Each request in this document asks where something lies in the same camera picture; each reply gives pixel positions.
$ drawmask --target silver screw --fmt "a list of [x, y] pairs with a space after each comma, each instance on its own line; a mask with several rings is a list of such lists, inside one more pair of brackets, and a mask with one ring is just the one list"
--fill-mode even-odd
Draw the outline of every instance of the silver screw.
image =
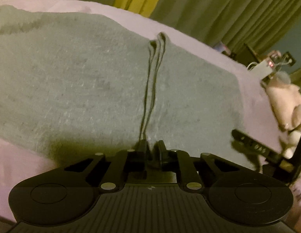
[[192, 190], [198, 190], [198, 189], [202, 188], [201, 184], [197, 183], [197, 182], [190, 182], [186, 186], [187, 186], [187, 188], [192, 189]]
[[113, 190], [116, 187], [116, 185], [112, 182], [105, 182], [101, 185], [101, 188], [104, 190]]

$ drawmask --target bed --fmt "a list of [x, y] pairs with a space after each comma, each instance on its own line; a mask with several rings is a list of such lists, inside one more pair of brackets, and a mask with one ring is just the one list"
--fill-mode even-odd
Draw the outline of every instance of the bed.
[[[243, 103], [243, 124], [247, 133], [275, 151], [281, 151], [277, 121], [271, 110], [260, 81], [246, 68], [175, 29], [140, 15], [107, 5], [77, 0], [0, 0], [1, 5], [11, 5], [30, 12], [82, 12], [100, 14], [118, 22], [126, 29], [148, 39], [165, 32], [170, 41], [219, 68], [233, 74], [239, 84]], [[0, 138], [0, 218], [14, 222], [8, 205], [8, 194], [18, 182], [56, 167], [56, 163], [42, 155], [17, 147]]]

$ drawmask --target white power strip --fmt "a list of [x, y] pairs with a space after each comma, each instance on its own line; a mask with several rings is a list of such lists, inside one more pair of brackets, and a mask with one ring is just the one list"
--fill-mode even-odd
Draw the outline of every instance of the white power strip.
[[256, 77], [263, 80], [266, 76], [273, 72], [273, 67], [275, 64], [271, 61], [270, 58], [264, 59], [261, 63], [257, 64], [250, 72]]

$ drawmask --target wall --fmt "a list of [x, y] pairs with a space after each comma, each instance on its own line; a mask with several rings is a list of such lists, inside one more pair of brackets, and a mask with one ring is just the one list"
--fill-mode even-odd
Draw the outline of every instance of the wall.
[[282, 70], [290, 74], [301, 68], [301, 19], [268, 52], [271, 50], [279, 50], [281, 54], [289, 51], [296, 59], [296, 63], [292, 67], [283, 66]]

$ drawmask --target stuffed animal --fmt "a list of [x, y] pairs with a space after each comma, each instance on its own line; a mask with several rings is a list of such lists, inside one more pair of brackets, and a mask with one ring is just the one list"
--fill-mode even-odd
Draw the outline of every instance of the stuffed animal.
[[265, 90], [280, 128], [288, 132], [283, 156], [291, 158], [301, 137], [301, 88], [286, 72], [277, 72]]

